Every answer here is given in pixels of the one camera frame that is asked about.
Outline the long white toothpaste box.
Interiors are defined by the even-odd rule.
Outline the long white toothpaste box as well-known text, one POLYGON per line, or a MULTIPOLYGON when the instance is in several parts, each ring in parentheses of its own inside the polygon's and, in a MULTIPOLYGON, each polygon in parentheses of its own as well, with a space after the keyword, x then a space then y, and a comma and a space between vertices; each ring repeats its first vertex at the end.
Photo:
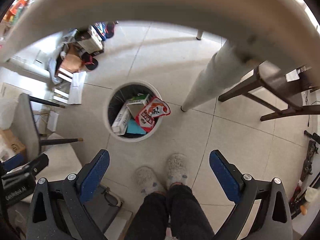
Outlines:
POLYGON ((113 133, 117 136, 124 135, 130 119, 131 113, 126 104, 124 104, 111 126, 113 133))

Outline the teal green plastic bag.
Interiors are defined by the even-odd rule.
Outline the teal green plastic bag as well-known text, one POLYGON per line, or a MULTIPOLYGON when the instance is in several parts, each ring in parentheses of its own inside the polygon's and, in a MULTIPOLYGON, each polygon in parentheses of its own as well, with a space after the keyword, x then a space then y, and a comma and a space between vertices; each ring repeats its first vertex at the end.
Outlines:
POLYGON ((145 135, 146 131, 142 129, 134 119, 130 119, 127 123, 127 133, 145 135))

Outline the red white snack wrapper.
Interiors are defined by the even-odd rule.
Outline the red white snack wrapper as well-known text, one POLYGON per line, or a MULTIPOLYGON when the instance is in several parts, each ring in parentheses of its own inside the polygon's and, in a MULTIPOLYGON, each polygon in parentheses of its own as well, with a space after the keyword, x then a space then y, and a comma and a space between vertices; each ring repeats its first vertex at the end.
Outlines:
POLYGON ((156 118, 170 115, 170 113, 171 109, 167 103, 158 97, 153 97, 135 117, 135 121, 146 133, 149 133, 155 126, 156 118))

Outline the green white medicine box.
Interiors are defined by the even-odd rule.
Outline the green white medicine box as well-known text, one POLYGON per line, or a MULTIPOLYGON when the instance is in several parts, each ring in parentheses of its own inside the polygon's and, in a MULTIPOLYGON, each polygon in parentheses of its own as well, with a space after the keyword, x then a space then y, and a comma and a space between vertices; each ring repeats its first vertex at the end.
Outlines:
POLYGON ((150 94, 139 94, 127 100, 126 107, 133 118, 149 103, 150 94))

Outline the white round trash bin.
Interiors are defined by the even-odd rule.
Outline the white round trash bin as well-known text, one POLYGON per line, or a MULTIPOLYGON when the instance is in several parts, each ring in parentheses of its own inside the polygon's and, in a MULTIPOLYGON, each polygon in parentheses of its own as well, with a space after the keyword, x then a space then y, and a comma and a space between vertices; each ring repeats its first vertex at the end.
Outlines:
POLYGON ((139 113, 146 110, 152 102, 162 100, 159 92, 151 84, 144 81, 131 81, 113 90, 106 100, 103 113, 104 123, 110 135, 123 142, 139 142, 150 137, 159 128, 163 117, 147 116, 139 122, 139 113))

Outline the left fuzzy slipper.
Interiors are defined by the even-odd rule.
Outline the left fuzzy slipper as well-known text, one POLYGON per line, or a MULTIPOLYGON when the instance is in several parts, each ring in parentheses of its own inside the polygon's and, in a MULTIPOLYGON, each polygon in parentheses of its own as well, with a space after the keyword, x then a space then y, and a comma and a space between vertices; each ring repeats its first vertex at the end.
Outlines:
POLYGON ((152 193, 165 193, 166 190, 160 181, 157 179, 154 171, 146 166, 140 167, 134 174, 135 184, 140 192, 144 195, 152 193))

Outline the fuzzy slipper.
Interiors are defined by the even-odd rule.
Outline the fuzzy slipper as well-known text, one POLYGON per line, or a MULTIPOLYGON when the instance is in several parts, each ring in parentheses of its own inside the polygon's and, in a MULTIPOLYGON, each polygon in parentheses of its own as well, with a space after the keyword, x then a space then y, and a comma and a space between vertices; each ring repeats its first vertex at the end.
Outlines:
POLYGON ((165 193, 166 190, 160 181, 157 179, 154 171, 146 166, 140 167, 134 174, 135 184, 140 192, 144 195, 152 193, 165 193))
POLYGON ((187 158, 180 153, 172 154, 167 159, 167 188, 173 184, 186 185, 188 181, 187 158))

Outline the right fuzzy slipper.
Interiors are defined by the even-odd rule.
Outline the right fuzzy slipper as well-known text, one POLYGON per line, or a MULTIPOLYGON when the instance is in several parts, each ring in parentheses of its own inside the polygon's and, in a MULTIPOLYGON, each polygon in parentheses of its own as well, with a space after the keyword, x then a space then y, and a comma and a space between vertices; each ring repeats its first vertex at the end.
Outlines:
POLYGON ((173 184, 186 185, 188 181, 187 158, 180 153, 172 154, 167 159, 167 188, 173 184))

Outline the dark brown wooden chair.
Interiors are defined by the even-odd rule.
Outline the dark brown wooden chair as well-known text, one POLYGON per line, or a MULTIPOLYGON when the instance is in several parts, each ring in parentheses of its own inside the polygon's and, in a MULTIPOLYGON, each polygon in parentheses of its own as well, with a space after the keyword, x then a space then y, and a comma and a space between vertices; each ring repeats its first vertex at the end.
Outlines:
POLYGON ((287 81, 286 76, 280 69, 271 64, 261 64, 253 70, 253 75, 229 91, 218 97, 220 102, 243 95, 273 111, 263 115, 260 121, 273 120, 297 115, 319 115, 319 105, 303 105, 302 92, 307 90, 316 91, 319 86, 311 81, 311 68, 299 67, 298 79, 287 81), (280 100, 287 104, 287 109, 280 110, 261 98, 253 95, 250 91, 263 87, 280 100))

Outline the white table leg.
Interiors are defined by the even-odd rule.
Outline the white table leg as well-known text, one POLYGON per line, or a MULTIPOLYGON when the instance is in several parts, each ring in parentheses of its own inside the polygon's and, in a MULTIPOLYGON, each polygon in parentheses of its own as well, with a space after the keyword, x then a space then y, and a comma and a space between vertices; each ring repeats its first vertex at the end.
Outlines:
POLYGON ((262 59, 240 50, 227 40, 199 73, 181 110, 186 112, 219 96, 261 63, 262 59))

